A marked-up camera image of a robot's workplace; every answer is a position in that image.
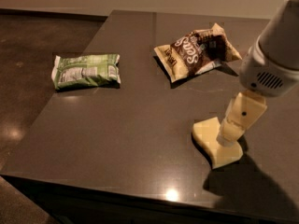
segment snack bag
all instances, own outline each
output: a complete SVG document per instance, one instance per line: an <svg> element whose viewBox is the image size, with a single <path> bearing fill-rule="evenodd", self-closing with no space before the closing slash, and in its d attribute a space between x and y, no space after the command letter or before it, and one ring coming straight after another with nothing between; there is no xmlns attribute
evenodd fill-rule
<svg viewBox="0 0 299 224"><path fill-rule="evenodd" d="M154 50L171 82L200 75L221 66L222 61L242 59L217 23L211 29L194 30L177 42Z"/></svg>
<svg viewBox="0 0 299 224"><path fill-rule="evenodd" d="M56 90L97 87L121 83L119 54L88 55L77 58L56 56L51 78Z"/></svg>

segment table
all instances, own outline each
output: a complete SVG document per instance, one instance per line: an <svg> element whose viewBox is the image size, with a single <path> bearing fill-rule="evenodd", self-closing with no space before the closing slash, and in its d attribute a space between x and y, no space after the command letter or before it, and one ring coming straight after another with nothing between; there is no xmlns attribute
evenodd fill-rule
<svg viewBox="0 0 299 224"><path fill-rule="evenodd" d="M154 57L214 22L244 56L268 21L113 11L84 53L119 53L121 86L55 93L1 176L63 223L299 222L298 88L211 171L192 125L223 119L241 62L171 84Z"/></svg>

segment green snack packet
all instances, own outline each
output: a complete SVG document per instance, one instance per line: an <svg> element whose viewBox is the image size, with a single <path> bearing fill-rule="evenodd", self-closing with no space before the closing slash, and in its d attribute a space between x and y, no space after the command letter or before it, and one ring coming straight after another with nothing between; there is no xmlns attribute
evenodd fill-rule
<svg viewBox="0 0 299 224"><path fill-rule="evenodd" d="M88 55L77 58L56 56L51 78L55 90L98 87L118 82L121 84L119 54Z"/></svg>

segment crumpled brown packet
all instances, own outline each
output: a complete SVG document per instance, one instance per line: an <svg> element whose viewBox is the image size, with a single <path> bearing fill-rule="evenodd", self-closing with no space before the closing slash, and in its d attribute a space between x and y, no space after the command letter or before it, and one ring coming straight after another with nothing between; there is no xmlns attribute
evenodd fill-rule
<svg viewBox="0 0 299 224"><path fill-rule="evenodd" d="M242 59L217 23L211 29L194 30L175 43L154 50L171 82L203 74L221 66L222 61Z"/></svg>

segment yellow sponge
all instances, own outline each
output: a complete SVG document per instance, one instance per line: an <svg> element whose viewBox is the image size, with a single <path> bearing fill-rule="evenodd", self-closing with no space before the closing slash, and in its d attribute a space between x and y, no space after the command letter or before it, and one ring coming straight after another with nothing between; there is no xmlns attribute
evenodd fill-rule
<svg viewBox="0 0 299 224"><path fill-rule="evenodd" d="M237 141L228 147L217 141L220 126L218 118L215 117L194 123L192 129L193 139L210 157L212 169L238 161L243 155L242 147Z"/></svg>

